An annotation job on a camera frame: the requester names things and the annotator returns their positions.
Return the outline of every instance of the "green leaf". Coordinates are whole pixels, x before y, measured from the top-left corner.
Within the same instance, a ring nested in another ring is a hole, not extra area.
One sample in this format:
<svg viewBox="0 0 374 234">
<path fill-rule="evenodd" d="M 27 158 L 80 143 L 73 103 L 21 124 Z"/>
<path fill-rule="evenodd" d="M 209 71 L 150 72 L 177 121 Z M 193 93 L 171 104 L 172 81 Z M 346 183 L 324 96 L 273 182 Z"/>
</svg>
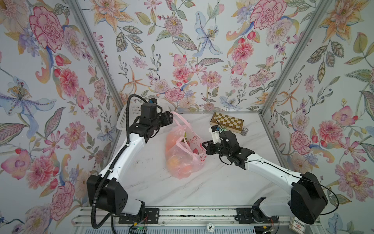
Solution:
<svg viewBox="0 0 374 234">
<path fill-rule="evenodd" d="M 186 15 L 185 15 L 185 13 L 183 11 L 178 10 L 177 11 L 177 15 L 179 16 L 179 18 L 184 19 L 184 20 L 187 21 Z"/>
<path fill-rule="evenodd" d="M 144 25 L 150 25 L 151 24 L 151 20 L 149 19 L 149 17 L 142 13 L 142 12 L 135 12 L 135 14 L 137 15 L 138 19 L 140 20 L 140 22 Z"/>
<path fill-rule="evenodd" d="M 252 96 L 253 94 L 257 93 L 258 91 L 264 91 L 264 88 L 258 87 L 257 89 L 254 89 L 254 90 L 250 91 L 248 95 Z"/>
<path fill-rule="evenodd" d="M 368 50 L 366 51 L 365 57 L 374 52 L 374 42 L 369 45 Z"/>
<path fill-rule="evenodd" d="M 193 6 L 196 6 L 195 3 L 191 2 L 191 1 L 185 1 L 185 2 L 184 2 L 184 5 L 185 5 L 186 7 L 188 7 L 188 8 L 193 7 Z"/>
<path fill-rule="evenodd" d="M 302 6 L 299 6 L 296 10 L 295 10 L 295 13 L 297 12 L 302 12 L 302 11 L 306 11 L 307 9 L 309 9 L 310 6 L 308 5 L 302 5 Z"/>
<path fill-rule="evenodd" d="M 214 88 L 214 90 L 212 91 L 212 95 L 215 95 L 215 94 L 218 93 L 218 88 L 219 88 L 219 87 Z"/>
<path fill-rule="evenodd" d="M 326 73 L 325 62 L 322 61 L 321 65 L 319 66 L 318 73 L 317 73 L 317 79 L 319 83 L 321 83 L 322 79 L 325 76 L 325 73 Z"/>
<path fill-rule="evenodd" d="M 64 12 L 64 6 L 60 3 L 57 3 L 55 5 L 55 8 L 53 9 L 53 13 L 55 13 L 56 15 L 61 15 L 63 12 Z"/>
<path fill-rule="evenodd" d="M 356 78 L 362 82 L 370 82 L 371 80 L 370 73 L 371 73 L 371 70 L 369 69 L 360 69 L 360 70 L 356 70 L 351 73 L 345 74 L 345 76 Z"/>
<path fill-rule="evenodd" d="M 157 36 L 156 41 L 159 41 L 159 40 L 162 40 L 168 37 L 171 37 L 171 34 L 166 30 L 162 30 L 160 34 Z"/>
<path fill-rule="evenodd" d="M 332 84 L 336 83 L 339 80 L 339 78 L 340 78 L 340 76 L 337 76 L 334 79 L 332 79 L 332 81 L 330 82 L 329 85 L 332 85 Z"/>
<path fill-rule="evenodd" d="M 304 22 L 305 20 L 309 20 L 309 19 L 313 16 L 313 14 L 314 14 L 314 11 L 309 12 L 308 14 L 306 14 L 306 15 L 304 16 L 304 18 L 301 20 L 300 23 Z"/>
<path fill-rule="evenodd" d="M 365 110 L 370 115 L 371 119 L 374 120 L 374 95 L 369 91 L 360 91 L 365 97 Z"/>
<path fill-rule="evenodd" d="M 370 160 L 374 162 L 374 145 L 364 143 L 361 143 L 360 145 L 364 148 Z"/>
<path fill-rule="evenodd" d="M 90 145 L 92 145 L 92 137 L 89 133 L 87 133 L 87 143 L 89 143 Z"/>
<path fill-rule="evenodd" d="M 62 111 L 65 109 L 65 107 L 61 107 L 55 111 L 55 113 L 52 115 L 52 117 L 47 120 L 45 127 L 44 127 L 44 134 L 46 138 L 56 130 L 58 125 L 60 124 Z"/>
<path fill-rule="evenodd" d="M 368 37 L 364 33 L 357 33 L 355 43 L 353 44 L 353 51 L 357 54 L 361 54 L 365 51 L 368 45 Z"/>
<path fill-rule="evenodd" d="M 351 58 L 348 62 L 345 62 L 345 64 L 353 65 L 353 64 L 359 63 L 363 59 L 364 59 L 364 57 L 357 56 L 357 57 Z"/>
</svg>

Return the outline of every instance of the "pink peony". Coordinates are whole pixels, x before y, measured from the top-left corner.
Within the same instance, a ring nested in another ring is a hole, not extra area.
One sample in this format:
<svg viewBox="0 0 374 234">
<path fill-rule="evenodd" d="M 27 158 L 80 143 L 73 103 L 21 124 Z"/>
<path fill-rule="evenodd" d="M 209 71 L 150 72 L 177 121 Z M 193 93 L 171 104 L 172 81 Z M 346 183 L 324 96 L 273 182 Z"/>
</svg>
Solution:
<svg viewBox="0 0 374 234">
<path fill-rule="evenodd" d="M 190 71 L 187 67 L 185 66 L 182 66 L 182 67 L 177 67 L 174 72 L 173 72 L 173 76 L 177 79 L 177 80 L 185 80 L 187 79 L 187 77 L 190 75 Z"/>
<path fill-rule="evenodd" d="M 26 221 L 23 233 L 44 233 L 49 226 L 50 210 L 49 204 L 34 206 L 26 213 Z"/>
<path fill-rule="evenodd" d="M 353 198 L 355 192 L 356 199 L 365 201 L 367 197 L 374 198 L 373 190 L 370 188 L 374 185 L 372 178 L 366 177 L 367 170 L 361 170 L 360 164 L 357 161 L 353 163 L 343 162 L 343 167 L 336 165 L 335 174 L 340 176 L 338 189 L 342 192 L 347 192 L 350 198 Z"/>
<path fill-rule="evenodd" d="M 305 155 L 311 151 L 309 145 L 311 141 L 308 139 L 308 136 L 305 135 L 303 132 L 296 131 L 291 135 L 292 139 L 292 146 L 294 147 L 297 152 L 301 155 Z"/>
<path fill-rule="evenodd" d="M 179 67 L 179 66 L 183 66 L 187 61 L 187 58 L 186 56 L 182 56 L 182 55 L 179 55 L 179 54 L 175 54 L 174 55 L 174 67 Z"/>
<path fill-rule="evenodd" d="M 34 15 L 29 17 L 30 27 L 39 44 L 53 51 L 61 49 L 64 43 L 64 31 L 57 16 L 44 6 L 34 7 Z"/>
<path fill-rule="evenodd" d="M 168 85 L 168 82 L 165 79 L 156 81 L 154 83 L 154 90 L 158 93 L 165 93 L 166 90 L 168 90 L 170 87 Z"/>
<path fill-rule="evenodd" d="M 164 26 L 172 36 L 178 36 L 183 31 L 182 21 L 176 16 L 168 17 Z"/>
<path fill-rule="evenodd" d="M 73 203 L 74 185 L 69 181 L 65 182 L 64 186 L 58 186 L 57 192 L 52 197 L 52 202 L 49 206 L 50 217 L 59 221 L 69 211 Z"/>
<path fill-rule="evenodd" d="M 332 120 L 322 121 L 319 127 L 318 133 L 327 143 L 338 142 L 343 137 L 343 129 Z"/>
<path fill-rule="evenodd" d="M 178 101 L 184 97 L 184 91 L 180 88 L 172 88 L 165 92 L 165 98 L 169 101 Z"/>
<path fill-rule="evenodd" d="M 292 120 L 292 125 L 294 126 L 294 129 L 300 132 L 304 132 L 308 124 L 309 124 L 309 117 L 305 115 L 298 114 Z"/>
<path fill-rule="evenodd" d="M 233 68 L 231 69 L 232 74 L 234 73 L 237 73 L 238 75 L 243 74 L 244 69 L 247 67 L 247 64 L 248 64 L 247 62 L 236 63 L 235 66 L 233 66 Z"/>
<path fill-rule="evenodd" d="M 21 152 L 16 150 L 16 153 L 19 154 L 11 156 L 1 163 L 1 168 L 11 174 L 13 178 L 19 180 L 25 176 L 30 166 L 31 158 L 27 150 L 22 150 Z"/>
<path fill-rule="evenodd" d="M 66 95 L 69 97 L 75 96 L 79 88 L 78 76 L 70 69 L 63 70 L 60 74 L 60 86 Z"/>
<path fill-rule="evenodd" d="M 239 44 L 233 52 L 232 59 L 235 62 L 245 61 L 253 54 L 254 48 L 251 43 Z"/>
<path fill-rule="evenodd" d="M 283 0 L 260 0 L 253 9 L 249 22 L 254 22 L 253 28 L 268 28 L 282 17 L 286 7 Z"/>
<path fill-rule="evenodd" d="M 207 102 L 207 103 L 204 104 L 204 109 L 206 111 L 212 111 L 212 110 L 214 110 L 214 104 L 211 103 L 211 102 Z"/>
<path fill-rule="evenodd" d="M 37 189 L 39 185 L 46 185 L 52 177 L 53 169 L 55 167 L 50 157 L 42 155 L 34 159 L 30 167 L 31 172 L 27 174 L 28 187 Z"/>
<path fill-rule="evenodd" d="M 93 96 L 100 100 L 100 103 L 103 105 L 105 102 L 105 82 L 103 78 L 100 78 L 100 80 L 95 81 L 94 83 L 95 86 L 95 93 Z"/>
<path fill-rule="evenodd" d="M 83 88 L 80 88 L 79 92 L 77 93 L 77 104 L 81 109 L 83 109 L 83 106 L 88 104 L 88 98 Z"/>
<path fill-rule="evenodd" d="M 256 74 L 250 75 L 250 87 L 257 87 L 266 83 L 266 81 L 272 79 L 275 75 L 275 72 L 268 72 L 265 69 L 260 69 Z"/>
<path fill-rule="evenodd" d="M 342 126 L 355 124 L 355 120 L 352 117 L 353 112 L 349 106 L 341 108 L 332 115 L 332 119 Z"/>
<path fill-rule="evenodd" d="M 213 89 L 214 87 L 217 87 L 221 82 L 221 75 L 219 75 L 217 72 L 209 71 L 205 72 L 205 74 L 201 77 L 200 83 L 203 85 L 207 85 L 209 88 Z"/>
<path fill-rule="evenodd" d="M 70 145 L 70 150 L 77 149 L 77 145 L 85 143 L 86 132 L 84 132 L 85 127 L 80 124 L 80 121 L 70 123 L 70 128 L 65 128 L 67 133 L 63 134 L 61 137 L 65 139 L 64 143 L 66 146 Z"/>
</svg>

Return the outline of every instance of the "orange lily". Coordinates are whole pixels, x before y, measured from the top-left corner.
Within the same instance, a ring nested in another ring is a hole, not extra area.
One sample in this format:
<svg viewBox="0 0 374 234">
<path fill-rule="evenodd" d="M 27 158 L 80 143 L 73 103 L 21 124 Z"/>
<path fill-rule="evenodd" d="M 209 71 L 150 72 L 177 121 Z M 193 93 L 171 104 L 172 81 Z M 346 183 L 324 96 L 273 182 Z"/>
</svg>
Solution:
<svg viewBox="0 0 374 234">
<path fill-rule="evenodd" d="M 123 88 L 122 88 L 121 92 L 125 89 L 125 87 L 127 85 L 133 85 L 135 87 L 135 92 L 134 93 L 137 92 L 137 84 L 138 85 L 143 85 L 143 86 L 146 86 L 146 87 L 150 87 L 149 85 L 145 85 L 145 84 L 142 84 L 142 83 L 139 82 L 139 81 L 144 80 L 144 79 L 135 80 L 135 74 L 134 74 L 134 71 L 132 70 L 131 66 L 130 66 L 130 69 L 131 69 L 131 73 L 132 73 L 132 80 L 123 85 Z"/>
<path fill-rule="evenodd" d="M 300 86 L 300 84 L 301 84 L 301 81 L 300 81 L 299 85 L 296 87 L 296 89 L 295 89 L 294 91 L 292 91 L 290 94 L 289 94 L 288 92 L 286 92 L 286 91 L 283 91 L 283 92 L 281 92 L 280 94 L 278 94 L 278 95 L 283 94 L 283 97 L 285 97 L 284 100 L 280 101 L 280 102 L 283 102 L 283 101 L 284 101 L 284 102 L 283 102 L 282 104 L 279 104 L 279 106 L 286 104 L 286 103 L 288 102 L 288 100 L 289 100 L 289 102 L 291 103 L 292 111 L 295 112 L 295 111 L 294 111 L 294 107 L 293 107 L 293 105 L 292 105 L 292 99 L 294 99 L 294 100 L 296 100 L 296 101 L 297 101 L 297 99 L 294 98 L 294 96 L 292 96 L 292 95 L 296 92 L 296 90 L 297 90 L 297 88 Z"/>
</svg>

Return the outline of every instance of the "pink flower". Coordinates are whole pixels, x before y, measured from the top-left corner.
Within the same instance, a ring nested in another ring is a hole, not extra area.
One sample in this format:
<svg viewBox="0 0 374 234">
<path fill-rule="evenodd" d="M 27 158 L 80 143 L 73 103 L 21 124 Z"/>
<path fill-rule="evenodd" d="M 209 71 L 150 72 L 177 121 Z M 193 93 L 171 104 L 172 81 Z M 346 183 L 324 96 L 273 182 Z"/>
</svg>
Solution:
<svg viewBox="0 0 374 234">
<path fill-rule="evenodd" d="M 18 155 L 11 156 L 1 163 L 1 168 L 11 174 L 13 178 L 20 180 L 25 176 L 30 162 L 31 158 L 28 151 L 22 150 Z"/>
<path fill-rule="evenodd" d="M 44 233 L 49 226 L 49 204 L 34 206 L 26 213 L 26 221 L 23 233 Z"/>
<path fill-rule="evenodd" d="M 45 152 L 47 152 L 47 151 L 50 150 L 50 154 L 53 154 L 53 153 L 55 152 L 55 148 L 56 148 L 56 149 L 59 149 L 59 148 L 60 148 L 60 146 L 57 145 L 57 143 L 61 140 L 61 138 L 62 138 L 62 136 L 60 136 L 60 131 L 57 131 L 57 133 L 56 133 L 56 137 L 55 137 L 55 134 L 54 134 L 54 133 L 51 133 L 51 134 L 50 134 L 50 139 L 51 139 L 52 141 L 50 141 L 50 140 L 48 140 L 48 139 L 46 139 L 46 140 L 44 141 L 44 143 L 46 143 L 47 145 L 50 145 L 50 146 L 48 146 L 47 148 L 44 148 L 44 149 L 43 149 L 43 153 L 45 153 Z"/>
<path fill-rule="evenodd" d="M 366 158 L 364 158 L 363 156 L 359 155 L 359 154 L 365 153 L 365 150 L 363 150 L 363 149 L 355 149 L 360 144 L 360 142 L 355 141 L 355 142 L 352 143 L 352 145 L 350 145 L 349 144 L 349 140 L 350 140 L 350 138 L 346 137 L 346 144 L 344 144 L 343 142 L 339 141 L 339 144 L 343 148 L 346 149 L 346 151 L 344 151 L 344 154 L 347 155 L 350 152 L 351 155 L 352 155 L 352 157 L 353 157 L 353 159 L 356 160 L 356 162 L 358 162 L 357 159 L 360 159 L 361 161 L 365 162 Z"/>
<path fill-rule="evenodd" d="M 254 48 L 251 43 L 241 43 L 234 49 L 232 59 L 235 62 L 245 61 L 253 54 L 253 51 Z"/>
<path fill-rule="evenodd" d="M 213 111 L 214 110 L 214 104 L 211 102 L 207 102 L 204 104 L 204 109 L 206 111 Z"/>
<path fill-rule="evenodd" d="M 42 155 L 34 159 L 30 166 L 31 172 L 27 174 L 28 187 L 37 189 L 39 185 L 46 185 L 52 177 L 53 169 L 55 167 L 50 157 Z"/>
<path fill-rule="evenodd" d="M 100 78 L 100 80 L 95 81 L 95 93 L 93 96 L 100 100 L 100 103 L 103 104 L 105 102 L 105 82 L 103 78 Z"/>
<path fill-rule="evenodd" d="M 65 182 L 64 186 L 58 186 L 57 192 L 52 197 L 52 202 L 49 206 L 50 217 L 59 221 L 69 211 L 73 203 L 74 185 L 69 181 Z"/>
<path fill-rule="evenodd" d="M 347 192 L 350 198 L 353 198 L 355 192 L 356 199 L 365 201 L 367 197 L 374 198 L 373 190 L 370 188 L 374 185 L 372 178 L 366 177 L 367 170 L 361 170 L 360 164 L 357 161 L 353 163 L 343 162 L 343 167 L 336 165 L 335 174 L 340 176 L 338 189 L 342 192 Z"/>
<path fill-rule="evenodd" d="M 341 108 L 332 115 L 332 119 L 342 126 L 348 126 L 355 123 L 353 112 L 349 106 Z"/>
<path fill-rule="evenodd" d="M 254 28 L 264 29 L 277 22 L 286 10 L 287 4 L 283 0 L 260 0 L 252 14 L 250 23 L 254 22 Z"/>
<path fill-rule="evenodd" d="M 322 121 L 319 127 L 318 133 L 327 143 L 338 142 L 343 137 L 343 129 L 332 120 Z"/>
<path fill-rule="evenodd" d="M 209 71 L 205 72 L 205 74 L 201 77 L 200 83 L 203 85 L 207 85 L 209 88 L 213 89 L 214 87 L 217 87 L 221 82 L 221 75 L 219 75 L 217 72 Z"/>
<path fill-rule="evenodd" d="M 96 76 L 95 69 L 91 66 L 88 66 L 88 72 L 91 74 L 91 76 Z"/>
<path fill-rule="evenodd" d="M 305 155 L 311 151 L 309 148 L 310 140 L 308 139 L 308 136 L 305 135 L 303 132 L 296 131 L 292 133 L 291 135 L 292 139 L 292 146 L 295 150 L 301 155 Z"/>
<path fill-rule="evenodd" d="M 138 58 L 136 56 L 132 59 L 132 61 L 133 61 L 134 65 L 136 67 L 139 66 L 140 68 L 144 68 L 144 67 L 148 66 L 143 60 L 141 60 L 140 58 Z"/>
<path fill-rule="evenodd" d="M 60 86 L 66 95 L 69 97 L 75 96 L 79 88 L 78 76 L 70 69 L 63 70 L 60 74 Z"/>
<path fill-rule="evenodd" d="M 291 20 L 284 18 L 273 24 L 267 31 L 266 43 L 273 44 L 282 40 L 292 27 Z"/>
<path fill-rule="evenodd" d="M 178 101 L 184 97 L 184 91 L 180 88 L 172 88 L 165 92 L 165 98 L 169 101 Z"/>
<path fill-rule="evenodd" d="M 203 68 L 203 65 L 200 65 L 200 67 L 199 67 L 199 65 L 195 65 L 195 68 L 194 67 L 191 67 L 191 69 L 192 69 L 192 72 L 191 73 L 196 73 L 196 74 L 199 74 L 199 72 L 201 72 L 201 71 L 205 71 L 206 70 L 206 67 L 204 67 Z"/>
<path fill-rule="evenodd" d="M 174 72 L 173 72 L 173 76 L 177 79 L 177 80 L 185 80 L 187 79 L 187 77 L 190 75 L 190 71 L 187 67 L 185 66 L 182 66 L 182 67 L 177 67 Z"/>
<path fill-rule="evenodd" d="M 183 66 L 187 61 L 187 58 L 185 58 L 184 56 L 182 55 L 179 55 L 179 54 L 175 54 L 174 55 L 174 67 L 179 67 L 179 66 Z"/>
<path fill-rule="evenodd" d="M 297 131 L 304 132 L 309 124 L 309 117 L 298 114 L 295 118 L 293 118 L 292 124 L 294 129 Z"/>
<path fill-rule="evenodd" d="M 144 5 L 149 6 L 147 9 L 153 6 L 153 8 L 156 9 L 156 5 L 160 5 L 162 2 L 157 0 L 147 0 L 148 2 L 145 2 Z"/>
<path fill-rule="evenodd" d="M 92 118 L 95 119 L 98 116 L 99 109 L 96 107 L 89 107 L 88 108 L 88 115 Z"/>
<path fill-rule="evenodd" d="M 30 27 L 39 44 L 53 51 L 61 49 L 64 43 L 64 31 L 57 16 L 44 6 L 34 7 L 34 15 L 29 17 Z"/>
<path fill-rule="evenodd" d="M 104 41 L 101 40 L 102 39 L 102 35 L 96 36 L 96 32 L 93 32 L 92 35 L 95 38 L 96 42 L 104 42 Z"/>
<path fill-rule="evenodd" d="M 85 127 L 80 124 L 80 121 L 70 123 L 70 128 L 65 128 L 67 133 L 63 134 L 61 137 L 65 139 L 64 144 L 66 146 L 70 145 L 70 150 L 77 149 L 77 145 L 85 143 L 86 132 L 84 132 Z"/>
<path fill-rule="evenodd" d="M 165 79 L 155 81 L 154 90 L 158 93 L 165 93 L 170 87 Z"/>
<path fill-rule="evenodd" d="M 233 66 L 233 68 L 231 69 L 232 71 L 232 74 L 237 73 L 238 75 L 241 75 L 243 74 L 244 72 L 244 69 L 247 67 L 247 62 L 239 62 L 239 63 L 236 63 L 235 66 Z"/>
<path fill-rule="evenodd" d="M 266 81 L 273 78 L 275 75 L 275 72 L 268 72 L 265 69 L 260 69 L 256 74 L 250 75 L 250 87 L 257 87 L 265 83 Z"/>
<path fill-rule="evenodd" d="M 266 65 L 267 66 L 272 66 L 274 63 L 274 56 L 270 56 L 266 58 Z"/>
<path fill-rule="evenodd" d="M 240 82 L 240 80 L 236 77 L 235 79 L 230 78 L 231 80 L 231 86 L 234 86 L 235 88 L 243 86 L 243 83 Z"/>
<path fill-rule="evenodd" d="M 172 36 L 178 36 L 183 31 L 182 21 L 176 16 L 167 18 L 164 26 Z"/>
</svg>

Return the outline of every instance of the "blue lily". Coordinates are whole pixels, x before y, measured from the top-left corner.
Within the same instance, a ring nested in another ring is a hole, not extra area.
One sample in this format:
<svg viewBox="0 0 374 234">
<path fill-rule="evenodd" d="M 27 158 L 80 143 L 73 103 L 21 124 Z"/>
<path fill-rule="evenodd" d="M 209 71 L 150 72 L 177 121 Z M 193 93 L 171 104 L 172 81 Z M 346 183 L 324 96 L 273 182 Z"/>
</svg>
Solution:
<svg viewBox="0 0 374 234">
<path fill-rule="evenodd" d="M 197 53 L 194 53 L 193 57 L 201 57 L 204 53 L 205 48 L 208 46 L 210 52 L 214 55 L 223 54 L 222 51 L 220 51 L 219 47 L 214 45 L 212 43 L 212 40 L 217 36 L 218 34 L 218 26 L 216 25 L 214 28 L 209 28 L 205 32 L 205 25 L 206 25 L 206 19 L 203 13 L 200 11 L 196 12 L 196 23 L 195 23 L 195 31 L 198 33 L 197 40 L 201 42 L 201 48 L 200 51 Z"/>
<path fill-rule="evenodd" d="M 242 107 L 239 107 L 237 105 L 234 105 L 235 99 L 228 100 L 228 97 L 220 96 L 221 104 L 224 105 L 225 108 L 228 110 L 234 109 L 234 110 L 240 110 Z"/>
<path fill-rule="evenodd" d="M 53 108 L 56 99 L 42 98 L 37 101 L 28 100 L 31 98 L 29 88 L 24 80 L 13 77 L 13 81 L 8 83 L 8 92 L 11 93 L 9 97 L 0 92 L 0 106 L 2 106 L 7 115 L 14 115 L 15 113 L 24 114 L 29 122 L 30 127 L 27 131 L 27 138 L 31 138 L 39 129 L 39 124 L 34 118 L 37 110 L 47 111 Z"/>
<path fill-rule="evenodd" d="M 114 141 L 114 135 L 116 133 L 116 127 L 113 127 L 112 130 L 109 131 L 108 125 L 105 125 L 104 133 L 99 133 L 97 135 L 97 139 L 99 139 L 101 141 L 106 141 L 106 140 Z"/>
</svg>

